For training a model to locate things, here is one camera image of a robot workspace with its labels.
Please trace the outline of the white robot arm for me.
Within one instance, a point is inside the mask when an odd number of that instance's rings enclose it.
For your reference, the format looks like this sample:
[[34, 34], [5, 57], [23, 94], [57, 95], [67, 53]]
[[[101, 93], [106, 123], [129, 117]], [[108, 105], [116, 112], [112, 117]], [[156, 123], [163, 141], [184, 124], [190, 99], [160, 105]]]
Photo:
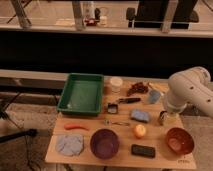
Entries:
[[208, 88], [211, 75], [204, 67], [193, 67], [172, 74], [169, 90], [163, 96], [164, 110], [169, 114], [181, 113], [191, 103], [213, 118], [213, 91]]

